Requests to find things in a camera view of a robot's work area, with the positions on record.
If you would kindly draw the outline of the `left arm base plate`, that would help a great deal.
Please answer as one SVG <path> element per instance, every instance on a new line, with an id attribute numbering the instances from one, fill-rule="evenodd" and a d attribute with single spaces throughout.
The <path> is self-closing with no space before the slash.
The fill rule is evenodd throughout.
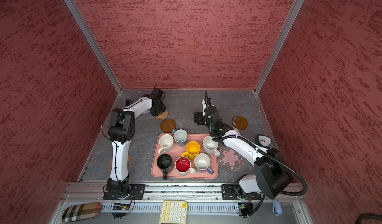
<path id="1" fill-rule="evenodd" d="M 112 191 L 110 188 L 106 187 L 103 194 L 104 200 L 142 200 L 145 192 L 145 184 L 130 184 L 129 190 L 126 194 L 118 194 L 116 191 Z"/>

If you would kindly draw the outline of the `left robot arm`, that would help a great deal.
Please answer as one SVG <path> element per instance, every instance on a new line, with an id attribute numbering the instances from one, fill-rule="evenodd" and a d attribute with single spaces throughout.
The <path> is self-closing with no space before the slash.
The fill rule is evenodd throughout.
<path id="1" fill-rule="evenodd" d="M 164 98 L 163 93 L 143 95 L 134 103 L 126 100 L 125 107 L 115 108 L 110 112 L 107 139 L 113 145 L 113 155 L 111 173 L 106 185 L 108 192 L 122 197 L 128 196 L 130 186 L 127 160 L 129 146 L 135 135 L 135 119 L 144 112 L 149 112 L 155 118 L 166 118 L 168 112 L 163 103 Z"/>

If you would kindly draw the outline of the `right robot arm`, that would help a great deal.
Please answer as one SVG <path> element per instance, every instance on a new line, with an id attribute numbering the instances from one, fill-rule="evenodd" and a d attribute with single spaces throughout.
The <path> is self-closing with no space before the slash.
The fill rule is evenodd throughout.
<path id="1" fill-rule="evenodd" d="M 292 176 L 297 173 L 284 163 L 281 153 L 275 148 L 266 149 L 241 136 L 222 121 L 215 106 L 204 108 L 202 112 L 194 112 L 194 122 L 197 125 L 206 125 L 213 141 L 222 141 L 254 167 L 254 174 L 241 177 L 235 184 L 238 197 L 254 192 L 262 193 L 270 199 L 275 199 L 279 194 L 300 195 L 299 192 L 285 190 L 292 182 Z"/>

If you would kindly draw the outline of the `woven tan round coaster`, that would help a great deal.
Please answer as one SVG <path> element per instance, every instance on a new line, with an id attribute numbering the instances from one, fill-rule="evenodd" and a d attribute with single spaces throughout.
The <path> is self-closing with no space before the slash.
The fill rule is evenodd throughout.
<path id="1" fill-rule="evenodd" d="M 155 118 L 158 119 L 158 120 L 163 120 L 163 119 L 166 119 L 168 117 L 168 115 L 169 115 L 168 110 L 165 110 L 161 114 L 155 116 Z"/>

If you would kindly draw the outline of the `glossy amber round coaster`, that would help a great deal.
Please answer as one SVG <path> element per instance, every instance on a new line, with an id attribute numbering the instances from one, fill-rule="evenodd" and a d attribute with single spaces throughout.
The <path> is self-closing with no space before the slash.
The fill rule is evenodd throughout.
<path id="1" fill-rule="evenodd" d="M 248 127 L 248 120 L 243 116 L 237 115 L 232 119 L 232 125 L 238 130 L 245 130 Z"/>

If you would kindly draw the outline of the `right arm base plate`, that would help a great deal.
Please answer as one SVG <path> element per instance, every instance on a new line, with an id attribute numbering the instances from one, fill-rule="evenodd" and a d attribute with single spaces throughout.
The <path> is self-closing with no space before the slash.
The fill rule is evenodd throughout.
<path id="1" fill-rule="evenodd" d="M 222 184 L 221 192 L 223 200 L 261 200 L 260 194 L 256 192 L 245 193 L 239 185 Z"/>

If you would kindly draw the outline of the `brown paw print coaster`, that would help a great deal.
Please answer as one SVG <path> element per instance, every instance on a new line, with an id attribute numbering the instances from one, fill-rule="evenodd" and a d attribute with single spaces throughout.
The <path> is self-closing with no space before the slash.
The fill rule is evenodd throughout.
<path id="1" fill-rule="evenodd" d="M 130 162 L 130 160 L 131 160 L 131 156 L 130 155 L 128 155 L 128 160 L 127 160 L 127 168 L 128 168 L 128 166 L 129 166 L 129 162 Z M 108 170 L 109 170 L 109 173 L 112 171 L 114 169 L 114 166 L 113 166 L 113 163 L 112 163 L 112 160 L 109 162 L 109 168 L 108 168 Z"/>

